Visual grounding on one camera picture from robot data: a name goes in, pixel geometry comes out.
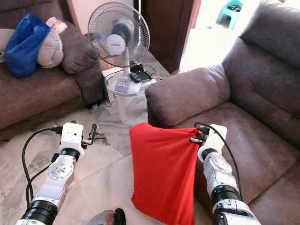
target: green plastic stool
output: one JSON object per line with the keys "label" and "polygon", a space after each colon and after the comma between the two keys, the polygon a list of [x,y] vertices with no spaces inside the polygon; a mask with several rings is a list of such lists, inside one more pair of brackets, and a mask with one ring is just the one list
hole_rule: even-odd
{"label": "green plastic stool", "polygon": [[239,18],[239,15],[240,15],[240,12],[235,12],[235,11],[232,11],[230,9],[228,9],[227,7],[228,6],[233,6],[233,5],[237,5],[239,6],[240,8],[243,7],[243,3],[241,3],[239,0],[232,0],[230,2],[228,2],[221,10],[220,14],[219,14],[219,17],[217,19],[217,23],[220,23],[222,21],[222,17],[224,15],[227,15],[227,16],[230,16],[231,17],[231,20],[230,20],[230,24],[229,24],[229,27],[228,29],[230,30],[233,30],[234,29],[234,26]]}

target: brown sofa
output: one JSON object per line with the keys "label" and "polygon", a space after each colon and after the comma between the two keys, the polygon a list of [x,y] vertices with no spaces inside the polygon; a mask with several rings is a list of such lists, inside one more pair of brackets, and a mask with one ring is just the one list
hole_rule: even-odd
{"label": "brown sofa", "polygon": [[64,59],[59,67],[37,66],[29,78],[15,78],[0,64],[0,141],[34,128],[103,97],[104,80],[88,39],[81,34],[66,0],[1,0],[0,29],[15,29],[27,13],[42,20],[55,16],[68,22],[60,34]]}
{"label": "brown sofa", "polygon": [[[246,203],[263,225],[300,221],[300,10],[260,4],[222,65],[199,68],[146,90],[149,123],[228,129]],[[223,154],[233,166],[226,148]],[[195,195],[211,214],[203,165]]]}

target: blue bag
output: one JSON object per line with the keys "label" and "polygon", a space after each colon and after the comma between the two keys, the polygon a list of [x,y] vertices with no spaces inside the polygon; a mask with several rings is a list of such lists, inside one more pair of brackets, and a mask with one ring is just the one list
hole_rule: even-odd
{"label": "blue bag", "polygon": [[16,77],[30,76],[37,64],[38,51],[50,32],[45,22],[34,14],[25,16],[8,41],[4,58]]}

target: red fabric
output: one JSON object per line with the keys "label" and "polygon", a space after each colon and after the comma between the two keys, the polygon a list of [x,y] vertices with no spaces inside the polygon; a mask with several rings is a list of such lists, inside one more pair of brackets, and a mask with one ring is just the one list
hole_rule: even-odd
{"label": "red fabric", "polygon": [[194,224],[194,178],[199,145],[195,128],[161,129],[147,123],[130,130],[135,192],[143,213],[168,225]]}

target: sofa backrest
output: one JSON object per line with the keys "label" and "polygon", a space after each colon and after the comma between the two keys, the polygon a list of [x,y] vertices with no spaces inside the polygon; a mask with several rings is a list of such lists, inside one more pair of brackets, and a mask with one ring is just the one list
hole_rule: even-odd
{"label": "sofa backrest", "polygon": [[300,10],[261,2],[223,66],[231,100],[300,148]]}
{"label": "sofa backrest", "polygon": [[69,0],[1,0],[0,29],[15,29],[28,13],[37,15],[43,21],[55,16],[77,25]]}

